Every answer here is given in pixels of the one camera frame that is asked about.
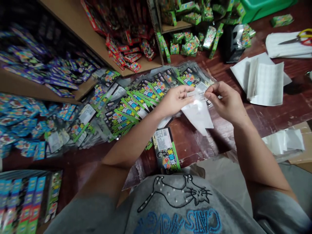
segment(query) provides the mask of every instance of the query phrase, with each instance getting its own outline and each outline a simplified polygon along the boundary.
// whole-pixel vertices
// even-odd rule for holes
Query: scissors
[[[282,43],[279,43],[279,45],[286,45],[286,44],[292,44],[292,43],[296,43],[296,42],[300,42],[303,45],[307,45],[307,46],[312,46],[312,43],[308,43],[308,41],[312,40],[312,35],[311,34],[306,34],[306,35],[302,35],[304,32],[312,32],[312,29],[305,29],[303,31],[301,31],[297,37],[295,39],[289,40],[289,41],[285,41]]]

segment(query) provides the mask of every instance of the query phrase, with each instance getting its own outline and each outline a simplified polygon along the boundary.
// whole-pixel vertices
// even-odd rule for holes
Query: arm
[[[186,97],[186,92],[193,90],[193,87],[186,85],[171,88],[149,115],[116,142],[77,197],[106,194],[113,199],[116,207],[130,168],[154,135],[158,124],[163,118],[176,114],[192,102],[192,98]]]
[[[252,124],[237,91],[224,82],[210,86],[206,97],[219,115],[234,126],[234,139],[241,171],[253,202],[264,189],[277,190],[297,200],[271,151]]]

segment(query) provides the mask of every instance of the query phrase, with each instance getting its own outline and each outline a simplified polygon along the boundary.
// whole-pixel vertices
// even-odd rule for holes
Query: hand
[[[218,114],[233,125],[251,123],[239,93],[229,85],[220,81],[211,85],[205,92]]]
[[[161,118],[178,113],[182,107],[193,102],[192,97],[187,97],[186,93],[194,91],[194,87],[180,85],[169,89],[161,102],[154,109]]]

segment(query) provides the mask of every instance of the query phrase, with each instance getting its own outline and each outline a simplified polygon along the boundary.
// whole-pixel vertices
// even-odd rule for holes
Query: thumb
[[[182,104],[183,104],[183,107],[186,106],[187,104],[190,104],[194,101],[194,98],[193,97],[187,97],[187,98],[184,98],[182,100]]]
[[[209,101],[211,101],[214,106],[216,106],[216,107],[221,107],[222,106],[222,102],[220,101],[220,99],[214,93],[206,92],[205,93],[205,97]]]

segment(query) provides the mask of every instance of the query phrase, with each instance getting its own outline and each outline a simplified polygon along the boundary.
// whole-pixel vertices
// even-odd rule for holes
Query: yellow scissors handle
[[[312,37],[312,34],[301,35],[302,33],[305,33],[305,32],[310,32],[310,33],[312,33],[312,29],[304,29],[304,30],[302,30],[302,31],[298,34],[298,37]]]

